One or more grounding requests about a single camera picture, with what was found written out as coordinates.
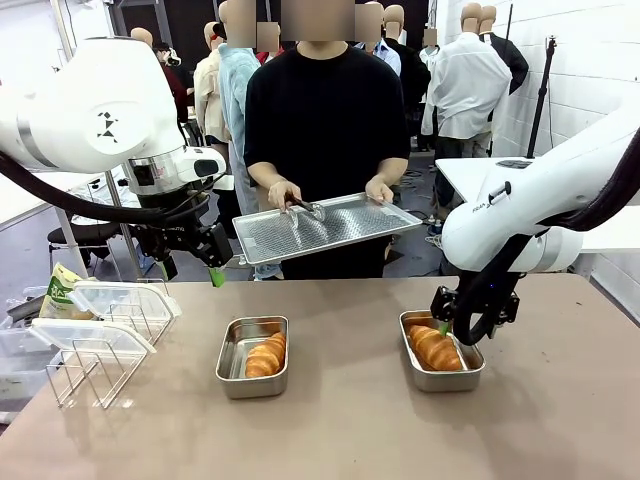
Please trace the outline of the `person's left hand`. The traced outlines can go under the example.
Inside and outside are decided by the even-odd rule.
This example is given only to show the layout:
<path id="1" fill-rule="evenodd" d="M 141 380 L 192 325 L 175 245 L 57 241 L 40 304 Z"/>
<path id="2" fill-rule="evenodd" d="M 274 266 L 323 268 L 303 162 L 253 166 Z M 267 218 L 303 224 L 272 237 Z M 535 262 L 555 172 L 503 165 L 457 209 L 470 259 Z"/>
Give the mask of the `person's left hand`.
<path id="1" fill-rule="evenodd" d="M 378 203 L 392 203 L 394 192 L 388 184 L 386 178 L 381 175 L 375 175 L 369 180 L 365 186 L 366 195 Z"/>

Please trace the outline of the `person's right hand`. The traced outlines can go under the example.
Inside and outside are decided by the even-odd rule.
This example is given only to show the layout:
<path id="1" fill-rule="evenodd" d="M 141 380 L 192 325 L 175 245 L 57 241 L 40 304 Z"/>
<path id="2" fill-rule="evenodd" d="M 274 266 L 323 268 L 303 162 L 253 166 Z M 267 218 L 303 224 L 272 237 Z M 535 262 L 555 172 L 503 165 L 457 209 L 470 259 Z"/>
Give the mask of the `person's right hand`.
<path id="1" fill-rule="evenodd" d="M 277 180 L 268 188 L 269 203 L 281 211 L 285 211 L 290 205 L 301 199 L 300 188 L 286 179 Z"/>

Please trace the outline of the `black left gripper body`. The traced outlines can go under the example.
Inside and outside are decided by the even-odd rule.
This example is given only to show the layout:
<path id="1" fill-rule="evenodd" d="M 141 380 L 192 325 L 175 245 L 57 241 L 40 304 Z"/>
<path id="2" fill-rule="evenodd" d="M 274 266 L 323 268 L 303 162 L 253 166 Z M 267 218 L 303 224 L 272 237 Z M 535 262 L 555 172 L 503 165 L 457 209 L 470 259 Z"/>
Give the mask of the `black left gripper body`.
<path id="1" fill-rule="evenodd" d="M 139 196 L 144 208 L 169 210 L 169 221 L 152 225 L 133 225 L 133 235 L 142 251 L 155 260 L 164 262 L 173 250 L 188 252 L 195 258 L 209 263 L 213 258 L 207 253 L 209 227 L 201 217 L 209 210 L 209 194 L 195 192 L 171 192 L 163 195 Z"/>

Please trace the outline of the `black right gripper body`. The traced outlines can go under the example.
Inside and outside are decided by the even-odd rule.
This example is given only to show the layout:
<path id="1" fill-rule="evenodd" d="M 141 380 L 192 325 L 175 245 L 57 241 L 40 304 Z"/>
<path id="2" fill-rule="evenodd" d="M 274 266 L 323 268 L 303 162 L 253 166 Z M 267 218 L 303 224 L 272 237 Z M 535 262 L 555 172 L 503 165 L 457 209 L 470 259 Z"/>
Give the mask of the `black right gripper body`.
<path id="1" fill-rule="evenodd" d="M 506 301 L 510 298 L 516 285 L 516 273 L 506 272 L 488 280 L 482 287 L 480 299 L 482 301 Z"/>

